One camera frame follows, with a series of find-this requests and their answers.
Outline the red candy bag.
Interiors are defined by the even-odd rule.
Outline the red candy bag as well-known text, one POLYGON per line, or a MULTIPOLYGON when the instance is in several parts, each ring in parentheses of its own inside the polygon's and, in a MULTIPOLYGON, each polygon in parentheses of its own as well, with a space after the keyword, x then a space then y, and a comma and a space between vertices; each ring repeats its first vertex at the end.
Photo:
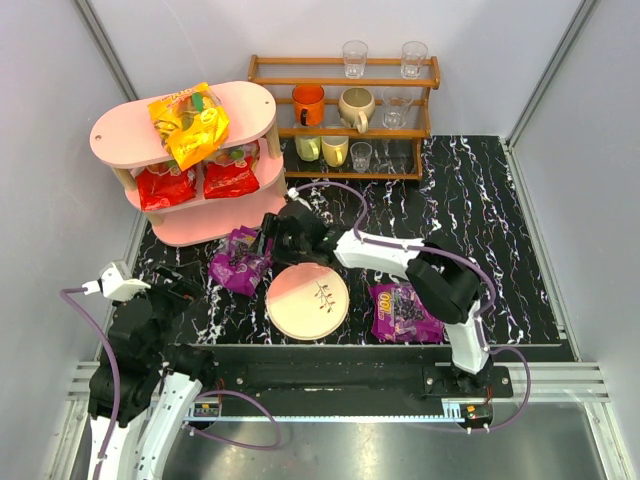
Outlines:
POLYGON ((136 185, 143 211, 173 207, 196 196, 196 171, 184 171, 175 161, 149 165, 136 176, 136 185))
POLYGON ((257 140, 220 149, 203 161, 203 195, 206 199, 236 198, 260 188, 254 171, 260 160, 257 140))

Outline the orange candy bag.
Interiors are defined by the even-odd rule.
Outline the orange candy bag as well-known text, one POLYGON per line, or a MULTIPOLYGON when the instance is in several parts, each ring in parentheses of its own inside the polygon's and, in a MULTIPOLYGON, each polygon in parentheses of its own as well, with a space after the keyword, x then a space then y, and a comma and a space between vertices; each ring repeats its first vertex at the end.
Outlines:
POLYGON ((206 82, 147 106, 161 144, 181 171, 215 153, 227 140, 230 118, 206 82))

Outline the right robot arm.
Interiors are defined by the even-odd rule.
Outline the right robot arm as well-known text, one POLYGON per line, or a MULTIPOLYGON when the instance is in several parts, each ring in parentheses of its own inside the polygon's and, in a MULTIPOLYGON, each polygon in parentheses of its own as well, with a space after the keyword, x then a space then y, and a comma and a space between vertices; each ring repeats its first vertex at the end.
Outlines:
POLYGON ((457 369, 479 375, 489 360, 478 326, 481 272, 432 241, 329 225, 295 200, 264 215, 250 251, 280 264, 374 270, 406 280, 427 311, 444 323, 457 369))

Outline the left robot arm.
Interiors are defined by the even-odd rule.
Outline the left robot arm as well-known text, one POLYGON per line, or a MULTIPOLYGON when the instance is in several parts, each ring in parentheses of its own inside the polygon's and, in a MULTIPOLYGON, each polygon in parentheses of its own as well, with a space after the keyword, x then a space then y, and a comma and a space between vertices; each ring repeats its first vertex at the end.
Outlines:
POLYGON ((167 340, 203 287, 180 269, 156 273, 160 281, 152 285, 134 278, 125 262, 111 262, 85 285, 115 304, 89 381, 95 479, 161 478, 192 402, 214 384, 211 352, 167 340))

